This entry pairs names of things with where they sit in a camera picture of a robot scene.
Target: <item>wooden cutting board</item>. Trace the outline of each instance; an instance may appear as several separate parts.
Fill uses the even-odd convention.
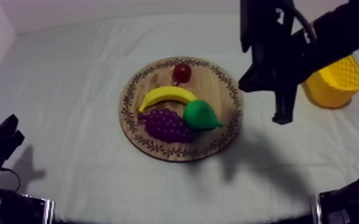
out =
[[[172,71],[179,63],[188,64],[192,69],[190,81],[181,83],[179,87],[208,102],[218,120],[224,124],[223,127],[201,133],[190,144],[167,143],[149,136],[143,122],[138,121],[137,117],[148,91],[160,86],[175,86]],[[168,108],[182,117],[185,105],[161,102],[147,108],[144,114],[154,108]],[[124,87],[119,110],[121,128],[139,150],[165,161],[193,161],[217,153],[238,134],[242,124],[243,100],[238,83],[216,64],[200,58],[173,57],[153,62],[135,74]]]

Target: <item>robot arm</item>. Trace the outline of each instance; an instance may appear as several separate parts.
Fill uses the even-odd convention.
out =
[[[292,34],[294,18],[304,28]],[[359,49],[359,0],[350,0],[311,24],[293,0],[241,0],[241,43],[243,52],[252,47],[253,64],[239,80],[239,88],[273,91],[273,121],[290,123],[297,85]]]

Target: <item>white tablecloth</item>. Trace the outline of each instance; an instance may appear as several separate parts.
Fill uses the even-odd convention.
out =
[[[50,198],[57,215],[103,223],[253,223],[297,215],[307,197],[359,177],[359,93],[342,110],[302,89],[294,122],[271,122],[274,94],[244,94],[242,131],[197,163],[155,160],[121,131],[124,85],[155,60],[200,57],[239,79],[235,15],[159,15],[96,21],[19,36],[0,67],[0,122],[14,113],[24,144],[6,162],[20,192]],[[15,187],[13,176],[0,185]]]

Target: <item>yellow basket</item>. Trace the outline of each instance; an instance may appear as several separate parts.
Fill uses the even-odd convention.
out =
[[[313,103],[342,107],[359,91],[359,65],[352,55],[348,56],[313,73],[304,87]]]

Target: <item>grapes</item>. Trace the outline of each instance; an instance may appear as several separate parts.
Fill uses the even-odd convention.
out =
[[[146,121],[146,132],[161,141],[187,143],[194,139],[193,132],[185,121],[167,108],[151,110],[149,115],[140,114],[138,118]]]

